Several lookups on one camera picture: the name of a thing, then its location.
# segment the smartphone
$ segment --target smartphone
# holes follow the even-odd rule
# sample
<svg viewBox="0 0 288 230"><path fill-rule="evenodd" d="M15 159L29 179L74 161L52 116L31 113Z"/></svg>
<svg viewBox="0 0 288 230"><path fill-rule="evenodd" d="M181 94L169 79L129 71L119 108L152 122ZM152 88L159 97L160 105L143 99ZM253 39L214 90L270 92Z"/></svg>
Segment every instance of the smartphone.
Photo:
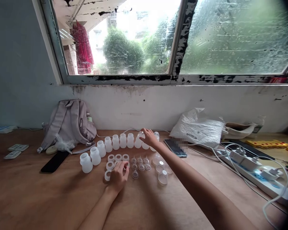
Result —
<svg viewBox="0 0 288 230"><path fill-rule="evenodd" d="M187 157L188 155L177 145L178 141L175 139L165 139L167 147L175 153L178 157Z"/></svg>
<svg viewBox="0 0 288 230"><path fill-rule="evenodd" d="M57 168L63 163L65 158L69 155L69 152L60 152L58 151L53 158L48 161L47 164L41 169L42 173L53 173Z"/></svg>
<svg viewBox="0 0 288 230"><path fill-rule="evenodd" d="M268 160L267 158L275 160L274 157L271 157L271 156L261 152L260 150L255 149L254 147L248 145L247 143L244 143L244 142L239 141L239 140L229 140L229 141L233 142L235 144L241 145L245 149L245 154L246 154L247 157L257 157L258 156L260 159L263 159L263 160ZM233 150L233 149L236 149L236 148L237 148L236 145L228 147L229 150Z"/></svg>

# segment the window pane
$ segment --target window pane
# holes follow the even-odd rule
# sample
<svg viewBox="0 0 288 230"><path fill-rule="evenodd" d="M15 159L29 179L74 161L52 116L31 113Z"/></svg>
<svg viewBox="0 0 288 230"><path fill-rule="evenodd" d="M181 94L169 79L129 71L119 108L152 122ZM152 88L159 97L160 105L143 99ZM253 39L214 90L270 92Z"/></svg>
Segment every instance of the window pane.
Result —
<svg viewBox="0 0 288 230"><path fill-rule="evenodd" d="M199 0L180 74L281 73L288 12L281 0Z"/></svg>
<svg viewBox="0 0 288 230"><path fill-rule="evenodd" d="M167 73L180 0L78 2L53 0L70 75Z"/></svg>

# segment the pink backpack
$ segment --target pink backpack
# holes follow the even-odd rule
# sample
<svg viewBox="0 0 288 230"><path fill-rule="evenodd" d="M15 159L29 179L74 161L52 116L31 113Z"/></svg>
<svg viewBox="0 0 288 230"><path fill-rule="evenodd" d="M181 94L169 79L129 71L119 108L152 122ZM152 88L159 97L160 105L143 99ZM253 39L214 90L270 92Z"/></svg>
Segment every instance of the pink backpack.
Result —
<svg viewBox="0 0 288 230"><path fill-rule="evenodd" d="M59 134L64 141L76 140L86 146L93 147L93 139L96 136L96 128L93 122L87 120L89 113L84 101L68 100L60 101L53 110L50 122L44 124L45 138L38 153L46 150L55 143L55 134Z"/></svg>

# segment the hanging red garment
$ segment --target hanging red garment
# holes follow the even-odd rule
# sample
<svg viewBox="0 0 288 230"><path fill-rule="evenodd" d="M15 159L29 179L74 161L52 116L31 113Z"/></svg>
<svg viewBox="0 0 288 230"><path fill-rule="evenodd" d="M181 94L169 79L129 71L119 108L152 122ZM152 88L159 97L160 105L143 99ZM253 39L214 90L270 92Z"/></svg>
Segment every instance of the hanging red garment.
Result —
<svg viewBox="0 0 288 230"><path fill-rule="evenodd" d="M94 59L89 38L85 27L78 21L76 21L76 25L73 24L72 36L76 45L78 74L92 74L91 65L94 64Z"/></svg>

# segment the hand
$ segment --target hand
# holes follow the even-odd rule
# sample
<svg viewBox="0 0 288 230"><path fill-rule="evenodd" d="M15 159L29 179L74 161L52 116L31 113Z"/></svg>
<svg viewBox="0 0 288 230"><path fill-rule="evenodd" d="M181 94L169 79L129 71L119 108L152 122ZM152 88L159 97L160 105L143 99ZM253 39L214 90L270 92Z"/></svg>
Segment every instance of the hand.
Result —
<svg viewBox="0 0 288 230"><path fill-rule="evenodd" d="M129 166L128 161L120 161L116 164L115 168L111 172L109 186L107 190L110 190L115 195L122 190L125 186L128 175L129 175Z"/></svg>
<svg viewBox="0 0 288 230"><path fill-rule="evenodd" d="M143 131L145 138L140 137L140 139L147 145L151 146L151 147L155 147L159 141L157 140L157 138L155 137L153 131L151 131L151 129L141 129L141 131Z"/></svg>

